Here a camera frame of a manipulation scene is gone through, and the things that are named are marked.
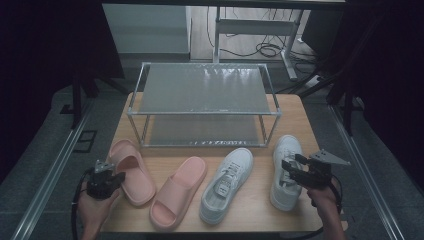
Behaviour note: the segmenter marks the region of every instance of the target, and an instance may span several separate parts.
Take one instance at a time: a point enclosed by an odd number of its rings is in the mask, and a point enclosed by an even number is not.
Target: black wire
[[[89,168],[85,170],[85,172],[81,175],[81,178],[78,182],[77,189],[75,190],[74,198],[72,200],[72,209],[71,209],[71,227],[72,227],[72,237],[74,240],[78,240],[77,233],[77,209],[78,209],[78,201],[81,191],[82,183],[84,182],[85,177],[88,174],[92,174],[94,172],[94,168]]]
[[[303,62],[303,63],[309,63],[309,64],[317,64],[319,63],[319,61],[317,59],[306,59],[306,58],[300,58],[294,54],[290,53],[290,59],[298,61],[298,62]]]
[[[262,15],[261,20],[262,20],[262,19],[264,19],[264,18],[265,18],[265,16],[266,16],[267,14],[268,14],[268,15],[270,15],[270,14],[271,14],[271,8],[268,8],[268,9],[266,10],[266,12],[264,13],[264,15]]]
[[[334,179],[337,180],[337,183],[339,185],[339,194],[340,194],[340,201],[343,200],[343,186],[342,186],[342,182],[340,181],[340,179],[333,174]]]
[[[263,50],[271,51],[272,54],[267,54]],[[265,57],[272,58],[279,55],[283,51],[283,49],[278,45],[271,44],[271,43],[264,43],[263,41],[262,43],[259,43],[256,45],[256,51]]]
[[[206,12],[206,32],[208,33],[208,40],[209,40],[209,43],[211,44],[211,46],[212,46],[212,47],[215,47],[215,46],[212,44],[211,37],[209,36],[209,7],[208,7],[208,10],[207,10],[207,12]]]
[[[299,82],[297,82],[296,84],[284,88],[284,89],[280,89],[278,91],[275,92],[275,94],[279,94],[282,93],[283,91],[289,90],[289,89],[293,89],[292,91],[290,91],[289,93],[295,93],[298,89],[300,89],[303,85],[305,85],[307,82],[309,82],[315,75],[317,75],[317,73],[320,71],[320,68],[315,68],[314,71],[309,74],[308,76],[306,76],[305,78],[303,78],[302,80],[300,80]]]
[[[291,15],[293,14],[293,9],[290,11],[289,21],[291,19]]]
[[[284,41],[280,38],[280,36],[275,36],[275,37],[277,37],[281,41],[281,43],[283,44],[282,48],[285,48],[286,47],[286,37],[284,37]],[[318,57],[317,55],[314,55],[314,54],[299,53],[299,52],[295,52],[295,51],[291,50],[290,55],[296,57],[294,54],[302,55],[302,56],[308,56],[308,57],[314,57],[314,58]],[[299,57],[296,57],[296,58],[309,61],[308,59],[304,59],[304,58],[299,58]]]
[[[277,9],[275,9],[274,11],[274,16],[272,16],[272,20],[275,20],[275,16],[277,15]]]
[[[324,231],[324,228],[322,228],[322,227],[321,227],[320,229],[318,229],[318,230],[316,230],[316,231],[314,231],[314,232],[308,233],[308,234],[306,234],[306,235],[303,235],[303,236],[299,236],[299,237],[289,237],[289,238],[285,238],[285,237],[281,237],[281,236],[280,236],[280,238],[281,238],[281,239],[283,239],[283,240],[304,240],[304,239],[313,238],[313,237],[315,237],[316,235],[321,234],[323,231]]]
[[[258,51],[256,51],[256,52],[253,52],[253,53],[250,53],[250,54],[238,54],[238,53],[235,53],[235,52],[231,52],[227,49],[220,48],[219,50],[223,51],[223,52],[231,53],[231,54],[239,56],[239,57],[248,57],[248,56],[252,56],[252,55],[255,55],[256,53],[258,53]]]

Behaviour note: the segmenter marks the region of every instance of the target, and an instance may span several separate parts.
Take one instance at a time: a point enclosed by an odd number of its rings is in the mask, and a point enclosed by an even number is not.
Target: black cable
[[[339,185],[339,190],[337,191],[339,193],[339,199],[338,199],[339,206],[338,206],[337,210],[339,211],[339,214],[340,214],[341,211],[342,211],[343,186],[342,186],[342,182],[340,181],[340,179],[338,177],[336,177],[334,174],[333,174],[333,178],[337,180],[337,184]]]
[[[290,53],[290,59],[291,60],[295,60],[295,61],[299,61],[299,62],[304,62],[304,63],[309,63],[309,64],[317,64],[319,63],[319,61],[317,59],[306,59],[306,58],[301,58],[296,56],[293,53]]]
[[[291,19],[291,15],[293,14],[293,9],[291,9],[291,11],[290,11],[290,16],[289,16],[289,22],[290,22],[290,19]]]
[[[303,235],[303,236],[290,237],[290,238],[285,238],[285,237],[281,237],[280,236],[280,238],[283,239],[283,240],[304,240],[304,239],[313,238],[313,237],[317,236],[318,234],[321,234],[323,231],[324,231],[324,228],[321,227],[320,229],[318,229],[318,230],[316,230],[314,232],[308,233],[306,235]]]
[[[311,79],[315,76],[315,75],[317,75],[317,73],[320,71],[321,69],[320,68],[315,68],[314,69],[314,71],[311,73],[311,74],[309,74],[308,76],[306,76],[304,79],[302,79],[302,80],[300,80],[299,82],[297,82],[295,85],[293,85],[293,86],[290,86],[290,87],[287,87],[287,88],[284,88],[284,89],[281,89],[281,90],[278,90],[277,92],[275,92],[275,94],[279,94],[279,93],[281,93],[281,92],[283,92],[283,91],[286,91],[286,90],[289,90],[289,89],[292,89],[290,92],[289,92],[289,94],[293,94],[293,93],[295,93],[297,90],[299,90],[301,87],[303,87],[307,82],[309,82],[309,81],[311,81]]]
[[[78,240],[77,233],[77,210],[78,210],[78,201],[81,194],[82,183],[84,182],[85,177],[88,174],[92,174],[94,172],[94,168],[89,168],[85,170],[85,172],[81,175],[79,183],[77,185],[77,189],[75,190],[74,198],[72,200],[72,210],[71,210],[71,226],[72,226],[72,237],[74,240]]]
[[[281,47],[281,48],[285,48],[286,47],[286,36],[284,37],[284,41],[280,38],[280,36],[275,36],[275,37],[277,37],[280,40],[280,42],[283,44],[283,47]],[[308,56],[308,57],[314,57],[314,58],[318,57],[317,55],[314,55],[314,54],[299,53],[299,52],[295,52],[295,51],[291,50],[290,55],[296,57],[294,54],[302,55],[302,56]]]
[[[265,12],[265,14],[262,16],[262,18],[264,18],[267,13],[271,14],[271,9],[267,10],[267,12]],[[276,14],[277,14],[277,11],[274,12],[273,19],[275,19]],[[206,12],[206,32],[207,32],[207,35],[208,35],[209,44],[212,47],[215,47],[214,44],[212,44],[212,40],[211,40],[210,33],[209,33],[209,7],[207,8],[207,12]],[[256,45],[256,51],[252,52],[252,53],[238,54],[238,53],[229,51],[227,49],[222,49],[222,48],[220,48],[219,51],[227,52],[227,53],[233,54],[235,56],[239,56],[239,57],[249,57],[249,56],[255,55],[258,52],[261,53],[263,56],[268,57],[268,58],[275,57],[275,56],[279,55],[282,51],[282,48],[278,45],[275,45],[275,44],[265,43],[265,40],[266,40],[267,37],[268,37],[268,35],[264,37],[264,39],[262,40],[261,43]],[[272,54],[267,54],[267,53],[263,52],[262,50],[264,50],[264,49],[271,51]]]

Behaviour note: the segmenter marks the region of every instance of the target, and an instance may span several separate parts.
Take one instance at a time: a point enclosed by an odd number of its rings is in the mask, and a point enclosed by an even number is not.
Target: shoelace
[[[224,175],[215,184],[215,192],[222,197],[226,197],[230,189],[237,183],[242,167],[231,163],[228,168],[224,169]]]
[[[295,155],[296,155],[296,153],[294,151],[290,151],[286,148],[284,149],[284,154],[283,154],[284,161],[289,162],[293,167],[296,167],[296,166],[294,166]],[[283,171],[284,172],[283,172],[283,174],[281,175],[281,178],[280,178],[280,185],[283,185],[284,183],[286,183],[287,185],[296,184],[296,182],[293,179],[290,178],[289,172],[287,172],[285,170],[283,170]]]

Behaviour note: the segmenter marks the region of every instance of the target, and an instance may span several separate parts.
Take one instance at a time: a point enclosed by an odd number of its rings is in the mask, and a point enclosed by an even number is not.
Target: wall
[[[190,8],[103,4],[119,54],[190,52]]]

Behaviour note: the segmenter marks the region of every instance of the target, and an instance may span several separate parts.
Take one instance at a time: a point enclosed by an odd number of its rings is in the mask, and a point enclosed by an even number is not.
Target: gray floor
[[[140,61],[134,63],[123,59],[122,62],[125,63],[126,79],[118,81],[128,89],[133,89]],[[280,61],[267,63],[277,91],[293,85],[287,80],[287,74]],[[303,66],[301,70],[310,72],[310,68]],[[298,74],[301,77],[305,75],[301,72]],[[84,100],[86,106],[91,106],[89,108],[91,111],[87,113],[88,118],[82,129],[87,135],[91,133],[90,131],[97,132],[93,145],[90,148],[86,142],[76,143],[74,150],[80,151],[70,152],[63,171],[57,172],[57,183],[49,182],[53,183],[53,189],[51,195],[46,196],[45,205],[37,205],[42,210],[39,219],[29,221],[33,225],[28,228],[29,233],[25,236],[29,236],[30,239],[71,238],[70,209],[75,186],[85,169],[93,166],[97,159],[105,159],[107,155],[127,96],[101,81],[97,81],[97,84],[101,90],[99,96],[96,99]],[[305,98],[303,103],[320,148],[353,163],[351,167],[334,167],[335,175],[343,183],[342,217],[349,223],[346,231],[349,239],[424,239],[424,232],[421,231],[424,226],[423,196],[396,158],[370,129],[361,111],[355,111],[353,114],[353,137],[344,137],[337,121],[339,108],[329,108],[325,102],[328,90],[329,88],[320,90]],[[70,129],[72,116],[60,114],[63,105],[70,104],[71,99],[70,87],[55,94],[52,109],[43,126],[16,167],[1,184],[1,239],[10,239],[20,222],[25,220],[22,217],[27,216],[25,214],[32,206],[31,203],[34,203],[35,194],[39,191],[50,167],[56,163],[58,156],[62,156],[63,144],[75,133],[75,130]],[[291,237],[299,234],[304,233],[281,235]],[[280,235],[278,233],[147,235],[102,233],[101,239],[280,239]]]

